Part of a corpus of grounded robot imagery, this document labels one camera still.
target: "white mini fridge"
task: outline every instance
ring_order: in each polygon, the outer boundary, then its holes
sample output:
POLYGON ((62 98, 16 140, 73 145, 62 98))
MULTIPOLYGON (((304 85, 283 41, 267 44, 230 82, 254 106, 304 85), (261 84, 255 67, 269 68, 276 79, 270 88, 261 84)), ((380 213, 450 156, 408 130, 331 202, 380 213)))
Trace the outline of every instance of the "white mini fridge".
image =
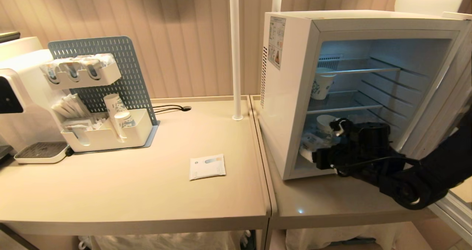
POLYGON ((435 149, 471 94, 471 26, 376 10, 265 13, 259 116, 282 179, 333 173, 299 152, 321 114, 385 122, 411 158, 435 149), (310 97, 316 74, 335 75, 323 100, 310 97))

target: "pegboard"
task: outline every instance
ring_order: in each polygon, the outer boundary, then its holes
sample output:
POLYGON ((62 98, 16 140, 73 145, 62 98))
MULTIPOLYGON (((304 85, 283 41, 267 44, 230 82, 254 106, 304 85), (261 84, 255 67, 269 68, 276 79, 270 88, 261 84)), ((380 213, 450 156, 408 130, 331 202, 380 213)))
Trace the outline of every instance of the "pegboard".
POLYGON ((54 59, 97 53, 113 54, 121 72, 121 79, 111 85, 75 88, 70 89, 70 92, 78 94, 90 112, 106 112, 103 97, 111 93, 118 93, 128 109, 147 108, 152 125, 157 125, 135 48, 129 37, 56 41, 50 42, 48 48, 54 59))

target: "white storage box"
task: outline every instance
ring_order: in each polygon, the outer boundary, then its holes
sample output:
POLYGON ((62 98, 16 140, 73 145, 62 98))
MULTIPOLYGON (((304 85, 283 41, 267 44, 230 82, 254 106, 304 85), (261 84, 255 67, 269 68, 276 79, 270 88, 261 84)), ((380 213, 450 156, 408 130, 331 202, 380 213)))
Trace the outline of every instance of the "white storage box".
POLYGON ((135 109, 129 111, 133 116, 136 125, 133 127, 123 128, 123 132, 126 134, 124 142, 121 142, 115 129, 113 129, 110 119, 107 119, 100 129, 84 132, 89 140, 89 144, 87 145, 81 144, 72 132, 61 131, 61 134, 75 152, 143 146, 152 130, 152 124, 147 109, 135 109))
POLYGON ((60 80, 58 84, 54 84, 49 81, 48 77, 44 74, 44 78, 48 82, 51 89, 71 89, 71 88, 82 88, 82 87, 95 87, 110 85, 117 81, 121 77, 121 72, 118 65, 115 63, 98 69, 101 74, 99 80, 94 80, 87 73, 87 70, 78 70, 77 73, 80 77, 78 82, 74 82, 66 72, 57 72, 57 78, 60 80))

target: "fridge label sticker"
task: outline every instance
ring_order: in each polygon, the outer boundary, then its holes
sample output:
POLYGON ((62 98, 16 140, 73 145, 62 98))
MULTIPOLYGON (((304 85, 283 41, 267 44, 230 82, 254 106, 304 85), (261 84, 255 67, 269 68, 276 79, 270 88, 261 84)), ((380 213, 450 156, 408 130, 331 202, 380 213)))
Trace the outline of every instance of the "fridge label sticker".
POLYGON ((285 18, 270 17, 268 31, 268 60, 280 70, 284 46, 285 18))

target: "beige table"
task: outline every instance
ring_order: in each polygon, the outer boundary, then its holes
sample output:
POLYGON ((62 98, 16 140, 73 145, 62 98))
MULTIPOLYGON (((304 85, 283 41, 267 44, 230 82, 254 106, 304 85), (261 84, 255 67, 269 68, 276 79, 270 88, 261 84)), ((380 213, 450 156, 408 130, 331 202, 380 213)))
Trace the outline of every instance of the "beige table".
POLYGON ((153 100, 190 105, 158 114, 152 146, 0 169, 0 222, 36 235, 128 235, 258 229, 270 201, 249 97, 153 100), (226 176, 189 181, 190 158, 224 154, 226 176))
MULTIPOLYGON (((259 99, 259 96, 251 96, 256 120, 259 99)), ((381 194, 379 188, 352 177, 330 175, 282 181, 270 150, 264 144, 258 122, 256 123, 273 208, 266 245, 271 241, 273 230, 371 225, 435 218, 429 209, 405 209, 392 198, 381 194)))

